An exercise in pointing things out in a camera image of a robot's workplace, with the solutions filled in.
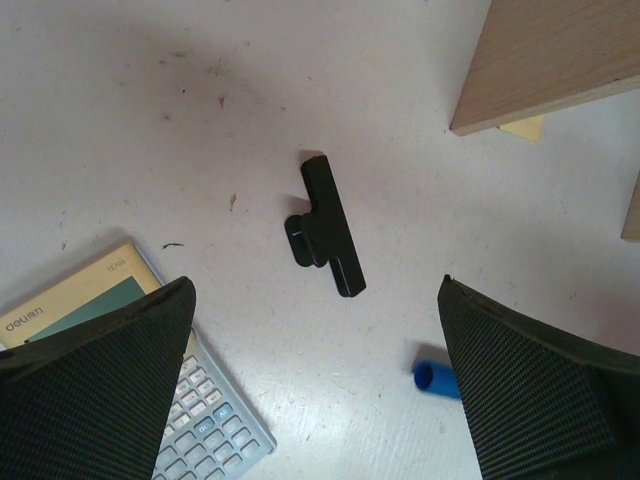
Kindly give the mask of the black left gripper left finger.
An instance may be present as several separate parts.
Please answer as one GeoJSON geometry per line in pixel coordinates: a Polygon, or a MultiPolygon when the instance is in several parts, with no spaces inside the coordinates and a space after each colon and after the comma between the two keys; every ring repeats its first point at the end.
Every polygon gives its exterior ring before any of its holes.
{"type": "Polygon", "coordinates": [[[4,479],[149,479],[192,329],[180,277],[1,353],[4,479]]]}

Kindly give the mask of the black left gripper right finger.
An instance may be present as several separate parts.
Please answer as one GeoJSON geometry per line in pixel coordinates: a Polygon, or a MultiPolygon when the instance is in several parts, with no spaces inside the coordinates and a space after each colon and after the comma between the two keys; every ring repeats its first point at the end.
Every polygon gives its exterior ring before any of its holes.
{"type": "Polygon", "coordinates": [[[448,355],[485,479],[636,479],[639,358],[446,276],[448,355]]]}

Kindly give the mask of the blue microfiber duster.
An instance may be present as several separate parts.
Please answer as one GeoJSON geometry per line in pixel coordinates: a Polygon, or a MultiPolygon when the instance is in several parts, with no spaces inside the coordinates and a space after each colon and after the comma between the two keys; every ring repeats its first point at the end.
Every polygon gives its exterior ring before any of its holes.
{"type": "Polygon", "coordinates": [[[420,360],[413,367],[413,380],[416,388],[423,393],[461,399],[455,372],[448,365],[428,359],[420,360]]]}

